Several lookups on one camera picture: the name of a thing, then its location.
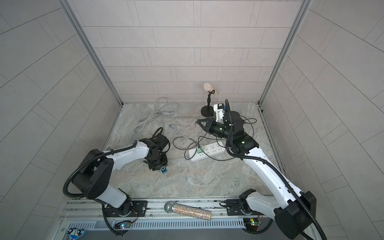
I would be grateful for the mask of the green charger plug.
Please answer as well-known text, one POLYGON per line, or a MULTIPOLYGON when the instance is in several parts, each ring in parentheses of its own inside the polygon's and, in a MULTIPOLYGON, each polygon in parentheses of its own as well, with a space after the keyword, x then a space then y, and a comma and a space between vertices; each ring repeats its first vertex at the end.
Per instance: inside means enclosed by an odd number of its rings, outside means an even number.
POLYGON ((197 147, 197 153, 200 154, 200 153, 203 153, 204 152, 204 146, 203 145, 200 145, 199 147, 197 147))

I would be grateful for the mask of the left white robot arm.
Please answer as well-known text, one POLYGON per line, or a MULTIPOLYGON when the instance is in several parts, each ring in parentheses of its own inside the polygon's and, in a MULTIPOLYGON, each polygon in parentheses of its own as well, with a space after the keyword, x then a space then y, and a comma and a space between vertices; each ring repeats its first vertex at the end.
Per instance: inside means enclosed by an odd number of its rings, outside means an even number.
POLYGON ((158 128, 150 138, 144 138, 125 148, 117 150, 91 150, 80 165, 70 174, 63 186, 63 194, 69 198, 87 198, 102 205, 102 214, 109 230, 117 237, 123 237, 134 221, 122 221, 112 227, 107 219, 107 212, 125 217, 130 213, 138 218, 139 212, 132 203, 130 195, 110 184, 111 174, 121 170, 126 164, 143 160, 152 171, 167 172, 166 153, 171 144, 163 135, 163 128, 158 128))

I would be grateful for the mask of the blue mp3 player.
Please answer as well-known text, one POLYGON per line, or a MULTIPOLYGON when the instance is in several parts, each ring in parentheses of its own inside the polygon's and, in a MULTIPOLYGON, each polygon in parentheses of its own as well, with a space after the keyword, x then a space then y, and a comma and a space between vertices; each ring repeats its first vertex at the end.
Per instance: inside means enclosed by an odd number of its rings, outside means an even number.
POLYGON ((167 169, 165 166, 161 166, 161 171, 162 171, 162 174, 165 174, 167 172, 167 169))

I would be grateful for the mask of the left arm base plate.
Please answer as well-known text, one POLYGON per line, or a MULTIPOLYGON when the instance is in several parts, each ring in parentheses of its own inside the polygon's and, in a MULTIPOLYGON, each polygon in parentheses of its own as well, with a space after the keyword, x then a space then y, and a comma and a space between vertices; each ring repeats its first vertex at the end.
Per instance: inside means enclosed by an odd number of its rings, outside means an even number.
POLYGON ((104 207, 106 217, 144 217, 146 214, 148 201, 130 201, 116 209, 111 205, 104 207))

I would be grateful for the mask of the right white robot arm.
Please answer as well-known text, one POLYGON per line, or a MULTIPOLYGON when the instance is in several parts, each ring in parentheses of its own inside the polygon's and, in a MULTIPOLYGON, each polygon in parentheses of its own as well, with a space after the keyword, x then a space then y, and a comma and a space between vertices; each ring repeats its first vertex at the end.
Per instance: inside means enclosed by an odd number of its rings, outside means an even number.
POLYGON ((304 193, 289 181, 267 158, 256 140, 246 133, 245 121, 238 112, 230 109, 229 101, 214 106, 204 106, 198 125, 208 134, 226 140, 226 152, 233 158, 244 161, 263 180, 273 194, 265 197, 249 189, 240 195, 240 208, 246 213, 258 212, 273 220, 282 233, 293 240, 298 235, 307 240, 305 229, 314 225, 321 239, 327 239, 316 220, 316 197, 304 193))

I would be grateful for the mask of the white power strip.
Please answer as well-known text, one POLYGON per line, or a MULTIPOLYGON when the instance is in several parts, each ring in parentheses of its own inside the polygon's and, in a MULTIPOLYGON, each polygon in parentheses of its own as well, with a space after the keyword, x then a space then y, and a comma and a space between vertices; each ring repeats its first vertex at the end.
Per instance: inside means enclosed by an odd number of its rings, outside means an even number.
POLYGON ((222 142, 216 142, 204 146, 204 152, 198 154, 197 148, 189 150, 189 160, 191 162, 200 161, 208 157, 213 157, 225 152, 225 148, 221 146, 222 142))

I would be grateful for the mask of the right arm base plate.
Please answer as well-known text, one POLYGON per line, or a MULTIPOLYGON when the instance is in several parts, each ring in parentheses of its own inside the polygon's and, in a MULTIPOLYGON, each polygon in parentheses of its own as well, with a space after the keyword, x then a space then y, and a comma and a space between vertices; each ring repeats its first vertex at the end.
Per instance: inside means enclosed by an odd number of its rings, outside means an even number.
POLYGON ((262 213, 246 209, 240 199, 227 199, 220 201, 220 206, 225 208, 228 216, 258 216, 262 213))

